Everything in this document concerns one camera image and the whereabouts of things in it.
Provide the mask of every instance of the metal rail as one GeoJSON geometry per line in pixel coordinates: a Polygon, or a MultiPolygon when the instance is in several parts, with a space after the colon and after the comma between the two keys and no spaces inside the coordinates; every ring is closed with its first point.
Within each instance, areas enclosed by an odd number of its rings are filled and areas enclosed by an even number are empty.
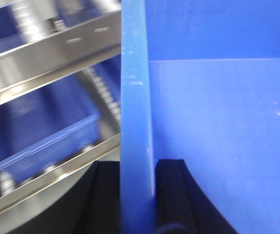
{"type": "Polygon", "coordinates": [[[99,160],[120,147],[120,134],[98,144],[91,150],[84,152],[73,159],[54,168],[52,171],[32,180],[19,187],[8,195],[0,197],[0,214],[40,193],[64,178],[88,167],[91,163],[99,160]]]}
{"type": "Polygon", "coordinates": [[[0,54],[0,105],[121,50],[120,11],[0,54]]]}

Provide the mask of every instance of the curved black edge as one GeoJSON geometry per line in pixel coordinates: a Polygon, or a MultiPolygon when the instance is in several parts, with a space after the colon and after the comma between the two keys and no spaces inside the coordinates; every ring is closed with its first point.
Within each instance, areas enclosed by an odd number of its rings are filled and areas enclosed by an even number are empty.
{"type": "Polygon", "coordinates": [[[156,166],[158,225],[178,222],[190,234],[237,234],[190,174],[184,160],[156,166]]]}
{"type": "Polygon", "coordinates": [[[104,161],[73,234],[120,234],[119,162],[104,161]]]}

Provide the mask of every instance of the metal shelf frame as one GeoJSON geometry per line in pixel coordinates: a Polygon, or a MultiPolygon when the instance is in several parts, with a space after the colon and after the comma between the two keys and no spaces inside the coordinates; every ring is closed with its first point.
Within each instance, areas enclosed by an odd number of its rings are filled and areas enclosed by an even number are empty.
{"type": "Polygon", "coordinates": [[[0,54],[0,105],[121,51],[120,11],[0,54]]]}
{"type": "Polygon", "coordinates": [[[89,167],[94,161],[100,160],[109,153],[120,148],[120,134],[98,144],[91,150],[81,153],[73,159],[54,168],[52,171],[19,187],[8,195],[0,197],[0,214],[24,202],[28,198],[42,192],[66,177],[89,167]]]}

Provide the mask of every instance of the blue plastic edge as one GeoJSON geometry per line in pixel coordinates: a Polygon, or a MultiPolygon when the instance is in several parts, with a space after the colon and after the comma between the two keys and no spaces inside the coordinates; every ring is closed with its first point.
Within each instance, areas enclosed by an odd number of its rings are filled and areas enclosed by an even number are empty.
{"type": "Polygon", "coordinates": [[[155,160],[184,158],[205,194],[238,233],[280,233],[280,104],[274,100],[280,99],[280,1],[146,3],[155,160]],[[233,93],[227,100],[250,98],[258,103],[255,110],[241,112],[247,109],[238,103],[236,108],[213,105],[223,98],[217,90],[227,89],[221,83],[231,84],[232,76],[237,87],[253,85],[236,95],[236,89],[229,89],[233,93]],[[225,117],[231,117],[228,124],[237,120],[236,127],[225,127],[225,117]],[[238,124],[245,117],[253,128],[238,124]],[[221,124],[212,124],[214,118],[221,124]],[[262,131],[267,132],[264,140],[258,139],[262,131]],[[229,137],[214,145],[217,132],[246,138],[236,144],[229,137]],[[195,139],[200,135],[199,144],[195,139]]]}
{"type": "Polygon", "coordinates": [[[97,121],[100,117],[100,113],[99,113],[98,109],[92,103],[89,96],[87,96],[87,98],[84,97],[84,96],[86,96],[86,93],[84,92],[83,89],[81,89],[80,92],[77,92],[77,95],[82,96],[82,100],[85,101],[84,107],[88,112],[92,113],[91,115],[80,120],[79,122],[76,122],[50,136],[42,139],[39,142],[36,142],[35,144],[25,148],[24,150],[17,152],[16,154],[9,156],[7,159],[0,162],[0,170],[6,169],[7,167],[13,165],[14,163],[17,163],[21,159],[32,156],[33,154],[36,154],[37,152],[46,149],[47,147],[68,137],[69,134],[71,134],[77,130],[80,130],[81,128],[84,128],[89,124],[94,124],[94,122],[97,121]]]}
{"type": "Polygon", "coordinates": [[[123,0],[120,159],[123,234],[148,234],[156,221],[147,51],[145,1],[123,0]]]}

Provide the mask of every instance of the stainless steel shelf rail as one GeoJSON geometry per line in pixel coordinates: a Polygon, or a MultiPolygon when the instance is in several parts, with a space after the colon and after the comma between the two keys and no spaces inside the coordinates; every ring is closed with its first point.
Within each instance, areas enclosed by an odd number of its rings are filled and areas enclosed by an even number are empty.
{"type": "Polygon", "coordinates": [[[54,168],[52,171],[32,180],[19,187],[8,195],[0,197],[0,214],[40,193],[64,178],[88,167],[94,161],[99,160],[107,154],[119,149],[120,134],[98,144],[91,150],[84,152],[73,159],[54,168]]]}
{"type": "Polygon", "coordinates": [[[120,11],[0,54],[0,105],[121,50],[120,11]]]}

